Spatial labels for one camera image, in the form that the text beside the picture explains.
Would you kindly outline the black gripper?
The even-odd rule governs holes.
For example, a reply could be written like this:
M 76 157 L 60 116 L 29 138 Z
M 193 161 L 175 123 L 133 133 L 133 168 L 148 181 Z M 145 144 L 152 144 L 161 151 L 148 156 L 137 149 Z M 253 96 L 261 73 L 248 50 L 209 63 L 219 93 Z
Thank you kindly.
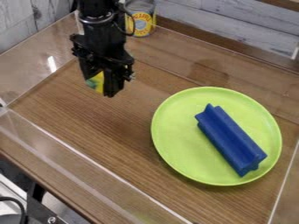
M 78 59 L 84 80 L 104 72 L 104 96 L 113 97 L 132 80 L 134 58 L 125 49 L 126 35 L 70 34 L 72 54 Z

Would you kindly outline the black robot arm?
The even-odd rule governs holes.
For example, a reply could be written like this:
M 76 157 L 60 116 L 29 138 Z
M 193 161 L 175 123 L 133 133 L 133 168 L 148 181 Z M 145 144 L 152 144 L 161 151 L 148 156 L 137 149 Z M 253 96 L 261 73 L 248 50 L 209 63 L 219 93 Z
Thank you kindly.
M 76 19 L 82 33 L 69 35 L 72 54 L 86 85 L 105 97 L 122 90 L 134 76 L 134 58 L 125 49 L 125 16 L 132 16 L 118 0 L 78 0 Z

